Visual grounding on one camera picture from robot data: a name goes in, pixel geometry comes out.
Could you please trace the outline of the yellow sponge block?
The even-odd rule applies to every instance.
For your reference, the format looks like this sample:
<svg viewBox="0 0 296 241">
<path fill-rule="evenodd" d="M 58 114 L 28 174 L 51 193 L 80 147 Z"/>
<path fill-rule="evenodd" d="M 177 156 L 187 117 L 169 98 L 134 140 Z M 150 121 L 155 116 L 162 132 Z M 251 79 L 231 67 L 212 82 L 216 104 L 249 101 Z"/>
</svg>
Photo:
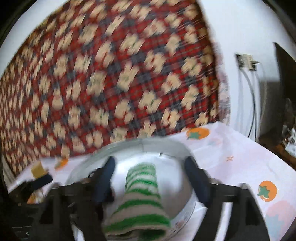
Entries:
<svg viewBox="0 0 296 241">
<path fill-rule="evenodd" d="M 37 161 L 33 164 L 33 166 L 31 167 L 31 172 L 35 179 L 38 179 L 48 174 L 48 170 L 43 167 L 41 161 Z"/>
</svg>

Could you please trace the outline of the green striped sock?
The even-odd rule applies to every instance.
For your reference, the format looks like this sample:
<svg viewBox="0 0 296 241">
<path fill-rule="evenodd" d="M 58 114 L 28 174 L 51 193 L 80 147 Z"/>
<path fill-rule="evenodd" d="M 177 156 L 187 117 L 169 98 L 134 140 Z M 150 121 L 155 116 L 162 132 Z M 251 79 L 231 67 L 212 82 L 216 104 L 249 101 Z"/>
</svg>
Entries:
<svg viewBox="0 0 296 241">
<path fill-rule="evenodd" d="M 123 199 L 105 222 L 105 236 L 162 240 L 170 228 L 171 220 L 162 205 L 155 165 L 144 162 L 133 166 L 126 175 Z"/>
</svg>

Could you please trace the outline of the white fruit print tablecloth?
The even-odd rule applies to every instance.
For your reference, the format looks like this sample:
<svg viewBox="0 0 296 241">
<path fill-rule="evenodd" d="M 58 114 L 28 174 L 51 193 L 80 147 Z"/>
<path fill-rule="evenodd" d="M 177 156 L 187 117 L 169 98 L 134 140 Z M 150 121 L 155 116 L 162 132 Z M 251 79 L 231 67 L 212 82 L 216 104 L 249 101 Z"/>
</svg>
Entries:
<svg viewBox="0 0 296 241">
<path fill-rule="evenodd" d="M 144 138 L 169 138 L 191 152 L 184 170 L 196 205 L 188 222 L 169 240 L 284 239 L 295 220 L 295 171 L 278 156 L 220 122 L 167 137 L 143 134 L 121 141 Z M 26 207 L 34 194 L 32 207 L 37 214 L 50 190 L 69 185 L 70 173 L 92 155 L 71 158 L 60 169 L 55 168 L 56 159 L 43 158 L 40 161 L 53 181 L 27 192 L 26 183 L 35 180 L 27 168 L 10 194 L 18 207 Z M 72 230 L 74 240 L 85 240 L 76 225 Z"/>
</svg>

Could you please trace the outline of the round metal tin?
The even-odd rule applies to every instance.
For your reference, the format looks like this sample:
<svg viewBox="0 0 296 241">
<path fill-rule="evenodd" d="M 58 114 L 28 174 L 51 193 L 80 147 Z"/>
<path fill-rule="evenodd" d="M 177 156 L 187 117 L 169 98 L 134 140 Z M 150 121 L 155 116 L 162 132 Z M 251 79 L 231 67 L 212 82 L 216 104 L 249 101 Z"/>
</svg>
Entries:
<svg viewBox="0 0 296 241">
<path fill-rule="evenodd" d="M 114 200 L 103 207 L 107 240 L 169 240 L 190 219 L 196 195 L 184 170 L 189 149 L 169 138 L 110 144 L 78 165 L 67 184 L 85 181 L 112 157 Z"/>
</svg>

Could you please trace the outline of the red plaid bear blanket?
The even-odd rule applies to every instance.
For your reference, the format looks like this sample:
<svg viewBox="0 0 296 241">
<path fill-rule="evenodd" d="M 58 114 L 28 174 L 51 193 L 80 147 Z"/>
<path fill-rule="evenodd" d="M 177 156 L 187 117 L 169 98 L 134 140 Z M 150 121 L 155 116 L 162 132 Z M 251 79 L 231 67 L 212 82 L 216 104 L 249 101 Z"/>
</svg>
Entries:
<svg viewBox="0 0 296 241">
<path fill-rule="evenodd" d="M 196 1 L 68 1 L 1 77 L 1 148 L 15 175 L 42 157 L 218 120 L 215 55 Z"/>
</svg>

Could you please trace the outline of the dark television screen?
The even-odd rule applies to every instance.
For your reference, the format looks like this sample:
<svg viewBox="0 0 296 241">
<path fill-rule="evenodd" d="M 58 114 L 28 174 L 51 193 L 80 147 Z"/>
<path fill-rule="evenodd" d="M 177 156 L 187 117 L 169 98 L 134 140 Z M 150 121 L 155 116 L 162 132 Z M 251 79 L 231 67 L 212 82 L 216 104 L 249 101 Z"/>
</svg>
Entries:
<svg viewBox="0 0 296 241">
<path fill-rule="evenodd" d="M 261 87 L 260 142 L 277 146 L 295 128 L 295 59 L 274 42 L 279 81 L 264 78 Z"/>
</svg>

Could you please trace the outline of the wall power socket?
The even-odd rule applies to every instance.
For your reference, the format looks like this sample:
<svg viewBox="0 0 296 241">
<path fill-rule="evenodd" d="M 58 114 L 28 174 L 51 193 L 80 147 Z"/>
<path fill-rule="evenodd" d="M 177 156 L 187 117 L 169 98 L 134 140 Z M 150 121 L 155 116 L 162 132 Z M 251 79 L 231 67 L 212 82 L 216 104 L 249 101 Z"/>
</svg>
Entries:
<svg viewBox="0 0 296 241">
<path fill-rule="evenodd" d="M 246 68 L 248 71 L 255 71 L 256 65 L 260 63 L 259 61 L 254 60 L 250 54 L 237 53 L 235 56 L 240 69 Z"/>
</svg>

